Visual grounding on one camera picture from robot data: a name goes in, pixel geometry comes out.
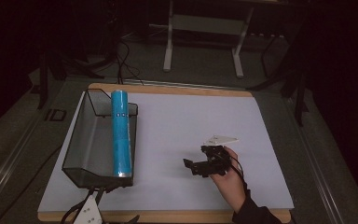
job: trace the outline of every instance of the wire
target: wire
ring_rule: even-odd
[[[42,168],[46,165],[46,163],[48,163],[48,161],[51,159],[51,157],[54,156],[54,154],[56,154],[58,151],[60,151],[60,149],[62,148],[62,145],[60,145],[59,147],[57,147],[53,152],[50,153],[50,155],[48,156],[47,159],[45,159],[45,161],[42,163],[42,165],[39,166],[39,168],[37,169],[36,173],[34,174],[34,176],[31,178],[31,180],[28,182],[28,184],[24,187],[24,189],[20,192],[20,194],[13,200],[13,202],[11,202],[11,204],[5,209],[5,211],[1,214],[0,216],[0,220],[5,216],[5,214],[13,207],[13,205],[17,202],[17,200],[22,196],[22,194],[31,186],[31,184],[34,182],[34,180],[36,179],[37,175],[40,173],[40,171],[42,170]]]
[[[74,219],[76,219],[78,214],[79,214],[79,212],[80,212],[80,209],[84,206],[84,204],[86,203],[87,199],[89,198],[90,195],[92,195],[94,193],[94,191],[95,191],[95,188],[89,189],[89,193],[87,194],[86,198],[83,201],[81,201],[80,203],[78,203],[78,204],[74,205],[73,207],[71,207],[71,209],[69,209],[65,213],[65,215],[63,215],[60,223],[64,224],[66,219],[69,217],[69,215],[71,215],[73,212],[75,212],[77,210],[77,212],[75,214],[75,217],[74,217]]]
[[[127,49],[126,55],[124,56],[124,58],[121,58],[121,56],[118,54],[117,55],[117,63],[118,63],[118,72],[117,72],[117,83],[118,84],[124,84],[123,83],[123,75],[122,75],[122,67],[123,65],[126,66],[127,70],[132,74],[132,77],[137,78],[142,85],[144,85],[144,82],[139,78],[139,75],[141,74],[141,71],[138,68],[135,68],[133,66],[130,66],[126,63],[127,58],[130,55],[130,47],[128,44],[126,44],[124,41],[120,40],[119,41],[120,44],[124,45]],[[134,74],[131,69],[135,69],[137,71],[137,74]]]
[[[215,157],[219,158],[220,161],[224,162],[225,164],[229,164],[229,166],[231,167],[231,169],[233,169],[234,172],[240,177],[240,179],[241,179],[241,181],[242,181],[242,184],[243,184],[243,190],[245,190],[246,195],[248,195],[248,194],[249,194],[248,184],[246,184],[246,182],[245,182],[245,177],[243,176],[243,170],[242,170],[242,166],[241,166],[240,162],[239,162],[237,159],[235,159],[235,158],[233,158],[232,156],[230,156],[230,158],[231,158],[231,159],[234,159],[234,161],[236,161],[237,164],[240,166],[241,171],[239,171],[238,168],[235,167],[235,166],[231,163],[231,161],[225,160],[223,157],[221,157],[221,156],[218,155],[217,153],[212,153],[212,154],[213,154]]]

